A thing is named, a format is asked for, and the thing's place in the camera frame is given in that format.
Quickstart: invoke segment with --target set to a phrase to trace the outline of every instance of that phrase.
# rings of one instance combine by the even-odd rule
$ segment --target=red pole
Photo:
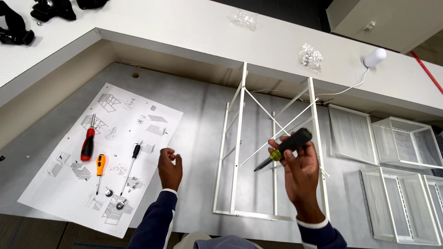
[[[418,58],[418,56],[414,53],[414,51],[411,51],[411,54],[418,61],[420,66],[424,69],[424,71],[428,74],[428,76],[431,78],[431,80],[434,82],[434,84],[437,86],[437,88],[443,94],[443,88],[440,86],[440,84],[437,82],[437,80],[434,78],[434,76],[432,76],[431,72],[429,72],[429,70],[426,68],[426,66],[423,64],[423,62]]]

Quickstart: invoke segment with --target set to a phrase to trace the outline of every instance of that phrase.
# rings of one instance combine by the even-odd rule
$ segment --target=white cylindrical device
[[[386,58],[386,50],[383,48],[377,48],[372,53],[368,54],[363,63],[366,67],[375,67]]]

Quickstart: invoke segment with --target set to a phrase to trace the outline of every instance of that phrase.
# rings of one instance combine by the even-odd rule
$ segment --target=person
[[[280,137],[281,141],[288,136]],[[274,140],[269,140],[272,148],[278,148]],[[159,158],[159,174],[163,190],[157,201],[146,210],[143,220],[135,230],[127,249],[166,248],[172,229],[172,219],[177,203],[177,190],[182,180],[182,158],[170,148],[162,149]],[[303,246],[306,249],[342,249],[347,244],[341,234],[334,229],[321,212],[317,203],[319,162],[314,144],[309,141],[297,150],[295,157],[291,150],[284,151],[284,180],[289,200],[297,209]],[[191,233],[184,237],[174,249],[259,249],[260,247],[237,236],[223,236],[214,239],[203,233]]]

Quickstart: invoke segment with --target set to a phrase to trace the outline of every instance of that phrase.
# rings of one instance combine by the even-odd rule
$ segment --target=instruction sheet
[[[83,162],[80,154],[93,114],[96,114],[93,155],[89,162]],[[182,115],[106,83],[18,202],[123,238],[157,168],[160,150],[168,146]],[[141,150],[128,172],[137,143],[141,143]],[[99,154],[106,156],[106,163],[96,195]],[[113,191],[112,196],[105,196],[105,187]],[[117,204],[123,201],[123,208],[117,209]]]

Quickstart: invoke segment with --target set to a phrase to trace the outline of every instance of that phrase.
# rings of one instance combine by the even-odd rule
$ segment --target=plastic bag
[[[304,43],[303,48],[299,53],[299,63],[312,71],[321,72],[320,62],[322,61],[322,54],[315,50],[311,45]]]
[[[250,30],[256,30],[257,13],[249,14],[243,10],[235,8],[230,16],[232,23],[238,23],[248,27]]]

